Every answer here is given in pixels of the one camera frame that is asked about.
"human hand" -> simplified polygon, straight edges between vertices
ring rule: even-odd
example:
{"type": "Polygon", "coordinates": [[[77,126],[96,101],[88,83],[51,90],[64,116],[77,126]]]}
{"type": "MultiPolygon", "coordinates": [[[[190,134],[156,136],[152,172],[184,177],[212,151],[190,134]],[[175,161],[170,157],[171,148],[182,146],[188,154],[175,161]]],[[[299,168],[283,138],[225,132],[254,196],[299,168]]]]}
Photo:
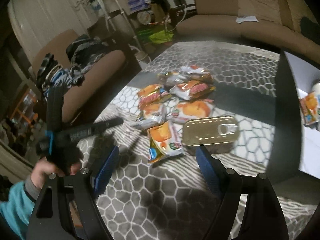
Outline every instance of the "human hand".
{"type": "MultiPolygon", "coordinates": [[[[76,174],[81,169],[81,167],[81,162],[77,162],[71,165],[70,175],[76,174]]],[[[47,176],[51,173],[56,173],[59,177],[65,176],[61,169],[59,169],[54,163],[47,161],[47,158],[44,157],[36,163],[30,175],[30,178],[36,188],[42,189],[47,176]]]]}

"pull tab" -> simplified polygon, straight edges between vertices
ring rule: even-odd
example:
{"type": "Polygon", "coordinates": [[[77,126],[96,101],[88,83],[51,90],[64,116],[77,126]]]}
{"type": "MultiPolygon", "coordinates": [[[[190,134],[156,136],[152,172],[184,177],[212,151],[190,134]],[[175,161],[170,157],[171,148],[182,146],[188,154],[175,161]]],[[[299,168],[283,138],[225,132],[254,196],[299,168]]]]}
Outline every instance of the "pull tab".
{"type": "Polygon", "coordinates": [[[238,126],[236,124],[223,123],[219,124],[217,129],[220,135],[227,135],[230,133],[234,133],[237,130],[237,128],[238,126]]]}

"teal sleeve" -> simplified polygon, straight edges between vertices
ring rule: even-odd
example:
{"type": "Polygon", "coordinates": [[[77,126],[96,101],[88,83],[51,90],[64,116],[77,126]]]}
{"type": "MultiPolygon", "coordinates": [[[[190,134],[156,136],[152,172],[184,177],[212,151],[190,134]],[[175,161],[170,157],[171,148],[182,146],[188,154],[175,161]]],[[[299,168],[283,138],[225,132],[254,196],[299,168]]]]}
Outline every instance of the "teal sleeve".
{"type": "Polygon", "coordinates": [[[22,240],[26,238],[29,219],[35,205],[26,195],[23,186],[23,181],[13,185],[8,201],[0,204],[2,217],[22,240]]]}

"green plastic bag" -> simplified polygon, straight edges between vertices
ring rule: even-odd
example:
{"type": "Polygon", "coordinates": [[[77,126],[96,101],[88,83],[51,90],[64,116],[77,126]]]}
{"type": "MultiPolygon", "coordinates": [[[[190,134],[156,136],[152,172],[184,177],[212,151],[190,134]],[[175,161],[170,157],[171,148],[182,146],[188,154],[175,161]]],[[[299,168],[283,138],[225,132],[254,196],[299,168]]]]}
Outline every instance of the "green plastic bag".
{"type": "Polygon", "coordinates": [[[154,33],[149,36],[149,40],[151,40],[155,44],[161,44],[168,41],[172,41],[173,33],[166,32],[165,30],[160,31],[158,33],[154,33]]]}

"blue label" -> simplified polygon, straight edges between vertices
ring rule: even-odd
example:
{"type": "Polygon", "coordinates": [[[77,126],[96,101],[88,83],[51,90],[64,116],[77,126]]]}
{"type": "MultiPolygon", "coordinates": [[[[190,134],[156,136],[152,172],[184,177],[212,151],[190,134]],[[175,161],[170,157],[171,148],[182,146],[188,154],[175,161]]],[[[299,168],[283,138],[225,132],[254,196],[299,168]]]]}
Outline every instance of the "blue label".
{"type": "Polygon", "coordinates": [[[157,157],[156,149],[150,148],[149,149],[149,160],[148,161],[154,160],[156,157],[157,157]]]}

